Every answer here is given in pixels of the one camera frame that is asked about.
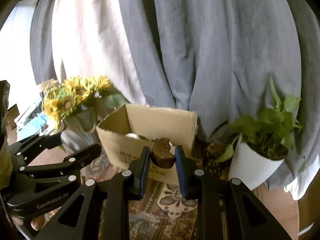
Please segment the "person's hand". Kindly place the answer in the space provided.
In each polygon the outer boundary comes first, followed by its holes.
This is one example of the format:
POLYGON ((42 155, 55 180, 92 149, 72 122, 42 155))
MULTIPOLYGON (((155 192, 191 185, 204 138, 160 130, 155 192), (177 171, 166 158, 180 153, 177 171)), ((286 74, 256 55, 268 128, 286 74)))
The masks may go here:
POLYGON ((42 229, 45 225, 45 218, 44 216, 40 216, 37 218, 33 218, 32 220, 27 220, 27 219, 22 219, 20 217, 18 217, 15 214, 11 214, 10 215, 13 223, 16 226, 22 226, 23 224, 25 224, 26 222, 30 222, 30 226, 33 228, 33 230, 35 231, 39 231, 40 229, 42 229))

